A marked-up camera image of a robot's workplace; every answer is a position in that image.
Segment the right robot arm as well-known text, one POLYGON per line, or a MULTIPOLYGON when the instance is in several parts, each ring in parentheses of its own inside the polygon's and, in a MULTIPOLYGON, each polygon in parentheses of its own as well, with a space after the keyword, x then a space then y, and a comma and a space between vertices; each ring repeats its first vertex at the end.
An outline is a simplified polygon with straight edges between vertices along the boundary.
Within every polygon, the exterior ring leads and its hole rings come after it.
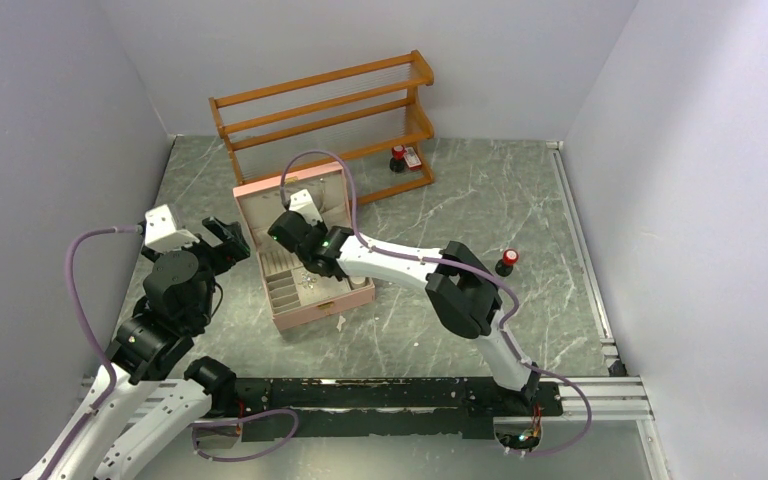
POLYGON ((541 373, 507 328, 520 303, 503 307, 500 296, 513 291, 492 274, 464 244, 442 249, 412 248, 369 238, 351 228, 327 228, 294 211, 282 213, 268 234, 296 255, 311 273, 344 280, 378 279, 424 292, 440 323, 470 341, 500 387, 502 406, 522 414, 538 399, 541 373))

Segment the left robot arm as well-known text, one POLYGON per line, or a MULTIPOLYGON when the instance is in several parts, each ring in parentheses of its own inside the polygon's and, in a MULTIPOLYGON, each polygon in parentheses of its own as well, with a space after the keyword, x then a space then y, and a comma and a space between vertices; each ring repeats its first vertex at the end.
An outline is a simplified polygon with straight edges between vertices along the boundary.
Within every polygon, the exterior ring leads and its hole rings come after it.
POLYGON ((207 358, 174 380, 160 404, 134 425, 137 409, 167 381, 169 373, 204 334, 215 315, 217 276, 247 259, 250 247, 239 223, 202 221, 218 244, 181 227, 162 209, 138 225, 87 231, 67 249, 64 277, 79 326, 100 361, 90 391, 27 479, 133 479, 181 431, 206 415, 221 416, 237 400, 234 373, 207 358), (74 278, 78 247, 108 234, 139 234, 141 253, 153 264, 144 295, 107 347, 89 325, 74 278))

